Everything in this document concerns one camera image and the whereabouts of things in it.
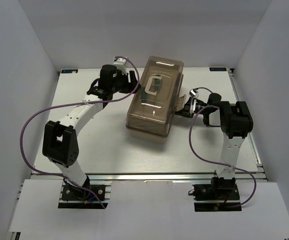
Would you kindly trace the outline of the beige plastic toolbox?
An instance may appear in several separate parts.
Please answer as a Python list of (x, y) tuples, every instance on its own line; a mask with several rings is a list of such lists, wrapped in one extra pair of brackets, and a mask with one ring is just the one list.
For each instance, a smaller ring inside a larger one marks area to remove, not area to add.
[[(126, 128), (136, 138), (164, 143), (169, 135), (183, 82), (184, 63), (179, 60), (150, 56), (140, 78), (147, 100), (145, 114), (141, 105), (141, 87), (134, 95), (126, 116)], [(159, 92), (154, 79), (161, 78)]]

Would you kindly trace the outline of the blue label sticker right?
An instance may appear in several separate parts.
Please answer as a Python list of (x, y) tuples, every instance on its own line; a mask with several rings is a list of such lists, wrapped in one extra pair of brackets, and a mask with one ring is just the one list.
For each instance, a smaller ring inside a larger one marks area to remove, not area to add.
[(209, 67), (211, 72), (226, 72), (227, 69), (225, 67)]

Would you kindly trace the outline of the blue label sticker left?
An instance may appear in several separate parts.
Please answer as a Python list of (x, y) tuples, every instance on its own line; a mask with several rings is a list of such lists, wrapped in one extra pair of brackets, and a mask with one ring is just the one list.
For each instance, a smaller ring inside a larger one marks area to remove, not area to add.
[(77, 69), (62, 69), (61, 74), (76, 74), (78, 72)]

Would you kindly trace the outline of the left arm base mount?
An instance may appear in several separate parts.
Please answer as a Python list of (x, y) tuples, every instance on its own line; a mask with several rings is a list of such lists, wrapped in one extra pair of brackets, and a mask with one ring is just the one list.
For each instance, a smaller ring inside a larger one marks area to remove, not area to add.
[(89, 185), (91, 191), (99, 198), (97, 198), (89, 191), (73, 187), (66, 182), (62, 183), (58, 208), (59, 209), (81, 209), (81, 210), (104, 210), (109, 203), (111, 197), (111, 184), (107, 182), (91, 182)]

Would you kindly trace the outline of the short green-handled screwdriver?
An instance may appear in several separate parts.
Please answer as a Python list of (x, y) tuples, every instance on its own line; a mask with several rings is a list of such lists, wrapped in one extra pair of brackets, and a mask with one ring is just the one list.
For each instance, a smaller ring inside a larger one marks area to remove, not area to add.
[(145, 87), (142, 86), (141, 89), (140, 89), (140, 96), (141, 96), (141, 106), (142, 106), (142, 113), (143, 115), (145, 114), (145, 107), (146, 107), (146, 103), (147, 103), (147, 94), (145, 92)]

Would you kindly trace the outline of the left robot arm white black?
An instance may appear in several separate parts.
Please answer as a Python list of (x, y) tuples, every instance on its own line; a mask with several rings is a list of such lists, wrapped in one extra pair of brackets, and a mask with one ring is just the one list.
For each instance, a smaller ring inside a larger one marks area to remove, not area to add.
[(120, 64), (102, 66), (99, 78), (94, 80), (84, 100), (58, 121), (48, 121), (44, 128), (42, 154), (54, 163), (73, 187), (73, 194), (80, 200), (90, 195), (88, 176), (78, 163), (78, 134), (84, 126), (109, 102), (115, 93), (133, 94), (140, 84), (136, 73), (126, 72)]

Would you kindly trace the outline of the long green-handled screwdriver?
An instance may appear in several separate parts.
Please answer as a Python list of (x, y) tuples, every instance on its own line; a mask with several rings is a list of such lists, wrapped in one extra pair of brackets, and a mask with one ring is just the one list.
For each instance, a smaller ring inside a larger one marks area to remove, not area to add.
[(161, 89), (162, 79), (161, 78), (155, 78), (154, 79), (154, 91), (159, 92)]

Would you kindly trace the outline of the aluminium rail table front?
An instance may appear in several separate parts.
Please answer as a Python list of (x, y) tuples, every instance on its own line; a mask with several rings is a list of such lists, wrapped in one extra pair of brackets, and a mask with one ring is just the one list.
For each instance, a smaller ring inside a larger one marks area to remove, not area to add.
[[(252, 173), (258, 181), (267, 181), (264, 172)], [(89, 174), (91, 181), (206, 181), (209, 183), (214, 175), (211, 173), (200, 174)], [(252, 180), (247, 173), (238, 172), (235, 175), (236, 180)], [(60, 176), (32, 174), (30, 179), (34, 180), (58, 180)]]

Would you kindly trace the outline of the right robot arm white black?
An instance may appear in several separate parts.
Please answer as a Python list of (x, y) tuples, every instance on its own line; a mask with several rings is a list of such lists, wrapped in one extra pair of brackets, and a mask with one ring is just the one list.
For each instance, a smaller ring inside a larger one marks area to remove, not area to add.
[(220, 200), (236, 184), (235, 167), (242, 143), (253, 129), (253, 119), (246, 102), (231, 104), (223, 101), (218, 93), (211, 93), (206, 103), (196, 96), (191, 96), (189, 100), (185, 96), (179, 98), (176, 115), (193, 118), (198, 113), (202, 114), (206, 127), (220, 127), (223, 133), (220, 160), (210, 187), (211, 195)]

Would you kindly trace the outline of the blue label sticker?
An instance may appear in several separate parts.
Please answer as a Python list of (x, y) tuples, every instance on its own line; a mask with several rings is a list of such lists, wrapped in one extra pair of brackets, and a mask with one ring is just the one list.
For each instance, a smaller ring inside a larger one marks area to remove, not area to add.
[(225, 67), (209, 67), (211, 72), (226, 72), (227, 69)]
[(77, 69), (62, 69), (61, 74), (76, 74), (78, 72)]

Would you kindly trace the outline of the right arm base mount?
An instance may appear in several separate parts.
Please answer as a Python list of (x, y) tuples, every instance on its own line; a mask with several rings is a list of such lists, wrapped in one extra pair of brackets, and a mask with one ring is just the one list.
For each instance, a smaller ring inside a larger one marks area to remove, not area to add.
[(193, 184), (188, 195), (193, 197), (195, 212), (241, 212), (237, 185), (233, 190), (213, 192), (211, 184)]

